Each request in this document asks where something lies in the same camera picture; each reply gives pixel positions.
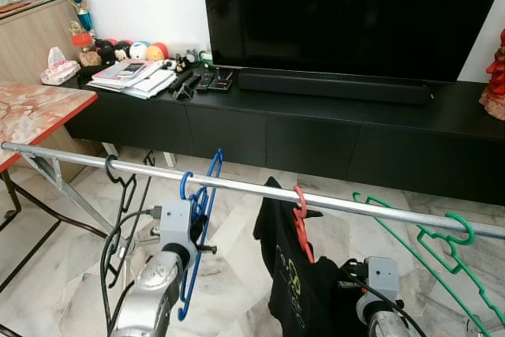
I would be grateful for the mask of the green plastic hanger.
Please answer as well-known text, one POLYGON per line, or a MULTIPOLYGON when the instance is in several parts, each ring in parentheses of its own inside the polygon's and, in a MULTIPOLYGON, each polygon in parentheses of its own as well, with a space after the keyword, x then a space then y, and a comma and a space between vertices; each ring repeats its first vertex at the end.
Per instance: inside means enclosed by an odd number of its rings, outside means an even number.
MULTIPOLYGON (((428 229, 426 226, 418 225, 418 233, 415 237, 419 246, 425 248, 429 255, 432 255, 436 261, 439 261, 441 268, 444 269, 448 275, 453 276, 465 276, 470 283, 473 284, 475 290, 477 291, 477 296, 480 296, 481 300, 484 302, 484 305, 494 314, 495 318, 502 324, 505 322, 505 315, 502 312, 502 309, 495 304, 492 298, 489 296, 489 291, 487 287, 484 286, 482 280, 479 279, 473 272, 473 269, 469 267, 468 264, 462 258, 462 255, 459 254, 458 247, 461 246, 469 246, 473 245, 476 241, 477 234, 473 225, 469 224, 469 221, 466 220, 461 215, 455 213, 447 213, 445 217, 458 222, 459 225, 464 229, 464 233, 466 234, 465 238, 459 238, 454 234, 445 234, 432 231, 428 229), (443 254, 436 251, 436 248, 432 247, 429 242, 430 241, 443 241, 445 245, 450 248, 450 253, 448 253, 448 258, 444 258, 443 254)), ((484 322, 480 316, 478 316, 469 306, 466 304, 462 297, 459 294, 455 293, 454 287, 446 279, 441 276, 441 272, 437 271, 432 264, 430 264, 416 249, 412 248, 409 243, 406 242, 404 238, 402 238, 399 234, 394 232, 382 219, 376 218, 376 221, 381 225, 386 232, 390 234, 390 236, 394 237, 401 246, 407 249, 416 260, 422 266, 425 266, 426 271, 429 272, 430 275, 448 292, 448 294, 452 297, 452 300, 457 302, 459 308, 462 309, 463 312, 476 324, 477 329, 480 329, 482 333, 485 335, 490 334, 489 326, 484 322)))

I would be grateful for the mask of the light wooden sideboard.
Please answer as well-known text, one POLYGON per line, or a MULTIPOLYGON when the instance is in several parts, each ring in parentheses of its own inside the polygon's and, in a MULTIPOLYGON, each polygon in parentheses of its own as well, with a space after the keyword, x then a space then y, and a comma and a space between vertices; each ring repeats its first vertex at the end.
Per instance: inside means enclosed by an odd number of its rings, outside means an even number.
MULTIPOLYGON (((76 19, 69 0, 37 2, 0 18, 0 82, 43 84, 39 75, 48 67, 52 47, 74 59, 78 48, 71 44, 69 28, 76 19)), ((83 155, 98 151, 91 142, 73 139, 65 125, 37 146, 83 155)))

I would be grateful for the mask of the black logo T-shirt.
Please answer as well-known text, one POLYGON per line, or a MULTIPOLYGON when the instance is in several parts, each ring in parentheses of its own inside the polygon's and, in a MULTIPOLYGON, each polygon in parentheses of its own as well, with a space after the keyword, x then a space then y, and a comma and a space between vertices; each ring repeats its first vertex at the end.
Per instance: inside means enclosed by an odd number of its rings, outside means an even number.
POLYGON ((296 206, 264 197, 252 233, 271 277, 268 311, 282 325, 282 337, 368 337, 356 306, 339 304, 339 266, 315 252, 310 264, 299 246, 296 206))

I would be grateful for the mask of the large black television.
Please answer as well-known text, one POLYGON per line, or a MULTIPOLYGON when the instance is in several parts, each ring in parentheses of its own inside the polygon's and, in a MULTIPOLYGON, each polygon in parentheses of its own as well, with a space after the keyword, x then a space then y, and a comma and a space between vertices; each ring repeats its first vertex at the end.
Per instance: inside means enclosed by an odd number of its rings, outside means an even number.
POLYGON ((453 81, 495 0, 205 0, 213 62, 453 81))

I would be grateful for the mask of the jar with red lid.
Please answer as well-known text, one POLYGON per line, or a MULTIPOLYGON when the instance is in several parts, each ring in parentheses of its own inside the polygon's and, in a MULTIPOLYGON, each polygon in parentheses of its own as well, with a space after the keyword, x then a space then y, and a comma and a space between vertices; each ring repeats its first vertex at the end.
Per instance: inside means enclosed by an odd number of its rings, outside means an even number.
POLYGON ((95 50, 95 39, 87 32, 73 34, 71 44, 80 49, 78 55, 81 66, 101 66, 102 59, 95 50))

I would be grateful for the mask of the long black TV console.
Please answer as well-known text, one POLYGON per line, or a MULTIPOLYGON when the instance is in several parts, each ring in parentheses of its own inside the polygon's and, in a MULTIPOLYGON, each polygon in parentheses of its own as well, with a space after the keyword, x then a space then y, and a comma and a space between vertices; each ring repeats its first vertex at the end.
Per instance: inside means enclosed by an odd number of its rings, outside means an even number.
POLYGON ((232 87, 177 100, 99 89, 69 135, 480 201, 505 200, 505 124, 479 103, 477 82, 437 82, 424 105, 275 94, 232 87))

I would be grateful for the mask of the pink white tissue pack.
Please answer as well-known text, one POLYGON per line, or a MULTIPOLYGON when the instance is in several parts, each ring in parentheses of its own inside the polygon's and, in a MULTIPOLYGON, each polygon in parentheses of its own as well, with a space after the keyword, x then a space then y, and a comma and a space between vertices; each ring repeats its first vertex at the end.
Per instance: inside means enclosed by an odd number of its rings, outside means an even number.
POLYGON ((64 84, 80 71, 80 63, 66 58, 58 46, 48 51, 47 63, 48 67, 39 75, 39 79, 43 84, 54 85, 54 87, 64 84))

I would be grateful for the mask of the black folding stand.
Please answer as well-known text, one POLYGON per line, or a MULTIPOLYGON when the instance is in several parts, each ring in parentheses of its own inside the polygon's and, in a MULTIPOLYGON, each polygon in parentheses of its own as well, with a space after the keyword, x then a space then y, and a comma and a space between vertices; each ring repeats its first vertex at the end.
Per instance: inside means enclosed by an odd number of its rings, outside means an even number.
POLYGON ((181 81, 179 88, 174 91, 174 100, 191 100, 195 96, 195 85, 200 79, 200 75, 193 74, 187 77, 186 80, 181 81))

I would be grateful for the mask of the black soundbar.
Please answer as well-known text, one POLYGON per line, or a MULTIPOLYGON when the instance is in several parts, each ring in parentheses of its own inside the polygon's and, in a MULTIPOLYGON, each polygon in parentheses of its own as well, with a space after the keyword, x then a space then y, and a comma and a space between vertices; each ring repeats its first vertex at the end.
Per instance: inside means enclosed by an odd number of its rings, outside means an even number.
POLYGON ((396 77, 370 77, 338 73, 310 73, 277 69, 241 69, 238 87, 279 94, 316 95, 324 98, 378 100, 384 103, 424 105, 433 99, 425 81, 396 77))

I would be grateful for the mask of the red Ganesha statue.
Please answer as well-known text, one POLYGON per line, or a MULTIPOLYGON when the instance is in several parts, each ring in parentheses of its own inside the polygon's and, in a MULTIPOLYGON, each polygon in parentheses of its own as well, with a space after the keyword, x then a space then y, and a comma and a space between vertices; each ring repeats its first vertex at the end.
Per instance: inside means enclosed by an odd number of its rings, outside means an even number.
POLYGON ((494 118, 505 120, 505 30, 500 35, 501 45, 495 52, 494 62, 487 67, 490 81, 479 99, 479 103, 494 118))

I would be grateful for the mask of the blue plastic hanger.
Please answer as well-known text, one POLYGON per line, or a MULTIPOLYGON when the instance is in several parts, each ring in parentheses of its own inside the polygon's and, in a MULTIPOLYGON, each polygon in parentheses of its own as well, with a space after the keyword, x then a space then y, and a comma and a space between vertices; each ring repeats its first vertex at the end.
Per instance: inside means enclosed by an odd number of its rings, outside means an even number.
MULTIPOLYGON (((213 203, 215 200, 216 189, 209 189, 208 186, 201 186, 192 195, 186 195, 187 181, 192 172, 186 172, 183 175, 180 183, 180 197, 183 200, 188 200, 191 203, 191 211, 199 211, 209 215, 211 218, 213 203)), ((180 301, 181 307, 178 309, 178 320, 184 321, 190 309, 190 302, 195 289, 197 272, 200 266, 202 254, 195 255, 191 259, 189 267, 186 269, 184 275, 181 277, 180 286, 180 301)))

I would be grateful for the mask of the red plastic hanger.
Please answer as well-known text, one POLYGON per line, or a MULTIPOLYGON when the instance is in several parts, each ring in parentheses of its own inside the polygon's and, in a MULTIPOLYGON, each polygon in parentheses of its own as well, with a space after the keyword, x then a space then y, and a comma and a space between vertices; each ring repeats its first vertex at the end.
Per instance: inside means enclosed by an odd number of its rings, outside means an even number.
POLYGON ((304 192, 299 185, 294 185, 294 192, 298 196, 298 204, 295 208, 293 208, 293 214, 294 214, 293 223, 296 232, 296 237, 299 246, 306 255, 308 261, 310 262, 310 264, 314 264, 316 258, 314 255, 313 247, 311 246, 311 243, 308 240, 308 235, 304 223, 304 220, 308 215, 307 201, 305 199, 304 192))

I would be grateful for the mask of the white toy ball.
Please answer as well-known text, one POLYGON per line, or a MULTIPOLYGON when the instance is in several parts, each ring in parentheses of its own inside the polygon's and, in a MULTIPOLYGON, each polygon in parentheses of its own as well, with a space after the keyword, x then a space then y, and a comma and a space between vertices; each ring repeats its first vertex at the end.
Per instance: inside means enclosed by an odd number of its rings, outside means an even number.
POLYGON ((131 59, 148 60, 148 42, 137 41, 130 45, 129 56, 131 59))

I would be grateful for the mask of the stack of white papers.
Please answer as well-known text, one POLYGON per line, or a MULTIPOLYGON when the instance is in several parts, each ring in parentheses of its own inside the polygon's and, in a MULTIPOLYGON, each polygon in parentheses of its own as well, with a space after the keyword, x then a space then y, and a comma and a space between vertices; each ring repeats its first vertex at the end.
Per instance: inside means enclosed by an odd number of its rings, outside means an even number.
POLYGON ((174 60, 169 59, 156 62, 126 59, 98 71, 86 85, 109 89, 138 99, 150 99, 173 84, 177 78, 174 72, 176 65, 174 60))

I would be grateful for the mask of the gold trophy with blue ball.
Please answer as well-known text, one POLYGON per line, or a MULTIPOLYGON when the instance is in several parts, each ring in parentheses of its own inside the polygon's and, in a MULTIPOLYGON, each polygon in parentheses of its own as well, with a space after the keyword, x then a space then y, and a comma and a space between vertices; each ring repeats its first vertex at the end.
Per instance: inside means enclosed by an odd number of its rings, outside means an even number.
POLYGON ((70 0, 78 20, 71 23, 71 44, 82 52, 95 48, 92 16, 87 9, 87 0, 70 0))

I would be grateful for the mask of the orange toy ball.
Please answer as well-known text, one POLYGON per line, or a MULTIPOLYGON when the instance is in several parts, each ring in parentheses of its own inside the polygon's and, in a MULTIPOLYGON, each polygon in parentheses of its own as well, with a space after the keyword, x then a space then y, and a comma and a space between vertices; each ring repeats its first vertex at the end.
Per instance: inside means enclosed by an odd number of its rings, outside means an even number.
POLYGON ((169 50, 165 43, 152 43, 147 49, 147 60, 150 62, 159 62, 159 60, 166 60, 170 58, 169 50))

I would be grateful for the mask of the silver metal clothes rack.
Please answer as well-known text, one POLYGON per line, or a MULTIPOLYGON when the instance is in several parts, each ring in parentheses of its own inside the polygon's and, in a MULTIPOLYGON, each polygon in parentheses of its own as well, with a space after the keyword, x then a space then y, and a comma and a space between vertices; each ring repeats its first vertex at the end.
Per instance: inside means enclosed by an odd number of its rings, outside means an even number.
MULTIPOLYGON (((91 205, 77 193, 77 191, 62 181, 55 178, 55 163, 68 161, 68 163, 80 163, 91 165, 91 167, 104 167, 104 160, 97 157, 69 153, 68 151, 54 150, 29 144, 17 144, 10 141, 0 142, 0 149, 9 151, 13 155, 21 155, 30 161, 32 166, 48 181, 57 186, 67 197, 72 197, 75 203, 85 211, 90 211, 96 220, 100 215, 91 205)), ((166 170, 166 168, 155 167, 155 165, 142 165, 139 163, 116 163, 113 160, 110 164, 111 170, 119 170, 126 174, 147 175, 149 178, 181 179, 185 172, 166 170)), ((293 190, 282 188, 271 188, 256 183, 228 181, 228 179, 213 178, 212 176, 195 175, 188 178, 186 189, 189 185, 208 186, 212 189, 234 190, 234 192, 247 193, 248 195, 263 197, 263 199, 275 199, 284 201, 298 201, 298 196, 293 190)), ((365 204, 353 203, 353 201, 336 199, 336 197, 326 197, 321 195, 305 195, 311 211, 319 211, 324 215, 337 215, 338 213, 350 213, 357 215, 368 215, 382 220, 390 220, 404 223, 419 222, 423 226, 447 227, 452 231, 464 231, 462 227, 451 225, 450 218, 440 217, 440 215, 413 214, 409 211, 399 210, 399 208, 381 208, 380 206, 365 206, 365 204)), ((444 328, 448 323, 434 323, 425 318, 417 319, 414 315, 408 314, 404 309, 397 307, 397 314, 400 316, 400 323, 407 326, 408 332, 403 337, 450 337, 450 333, 444 328)), ((469 323, 458 321, 461 333, 457 337, 505 337, 505 327, 499 321, 491 324, 490 334, 485 335, 476 324, 468 318, 469 323)))

